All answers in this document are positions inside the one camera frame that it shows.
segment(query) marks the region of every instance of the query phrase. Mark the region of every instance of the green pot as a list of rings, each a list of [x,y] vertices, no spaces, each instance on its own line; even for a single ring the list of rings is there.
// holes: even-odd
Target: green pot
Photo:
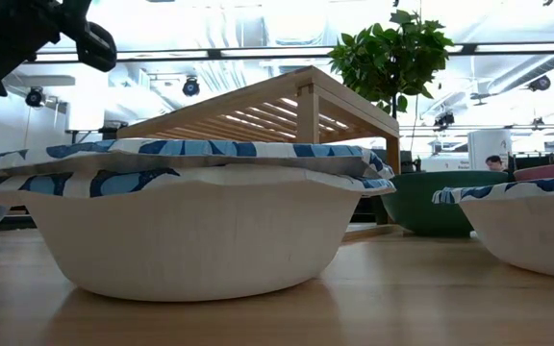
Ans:
[[[412,173],[398,175],[392,182],[396,192],[381,198],[396,224],[423,236],[469,236],[473,228],[461,208],[433,204],[433,193],[444,187],[507,183],[508,174],[491,171]]]

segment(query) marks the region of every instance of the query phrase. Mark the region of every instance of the potted plant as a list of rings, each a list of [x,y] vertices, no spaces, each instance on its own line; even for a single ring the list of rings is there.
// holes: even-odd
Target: potted plant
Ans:
[[[397,10],[390,22],[398,28],[384,30],[376,23],[353,37],[341,34],[343,44],[329,56],[344,85],[396,118],[397,111],[407,110],[405,95],[433,98],[425,85],[445,69],[445,48],[453,42],[437,20],[422,21],[416,13]]]

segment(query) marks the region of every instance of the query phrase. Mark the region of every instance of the pink object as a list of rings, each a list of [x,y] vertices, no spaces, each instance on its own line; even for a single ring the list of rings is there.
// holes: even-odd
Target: pink object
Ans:
[[[515,178],[518,182],[554,178],[554,164],[534,168],[519,169],[515,172]]]

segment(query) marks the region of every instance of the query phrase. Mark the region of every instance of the person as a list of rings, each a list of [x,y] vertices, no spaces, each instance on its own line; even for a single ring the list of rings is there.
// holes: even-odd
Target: person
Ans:
[[[485,161],[489,170],[494,172],[506,172],[508,173],[508,181],[513,182],[515,180],[515,175],[510,169],[504,169],[503,162],[499,155],[491,155]]]

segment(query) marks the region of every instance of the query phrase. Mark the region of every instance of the stacked paper plate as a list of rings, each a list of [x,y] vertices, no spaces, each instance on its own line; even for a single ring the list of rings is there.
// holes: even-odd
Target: stacked paper plate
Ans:
[[[458,203],[478,237],[510,264],[554,275],[554,179],[447,188],[435,203]]]
[[[65,276],[104,295],[198,301],[317,275],[392,170],[358,147],[122,139],[0,155]]]

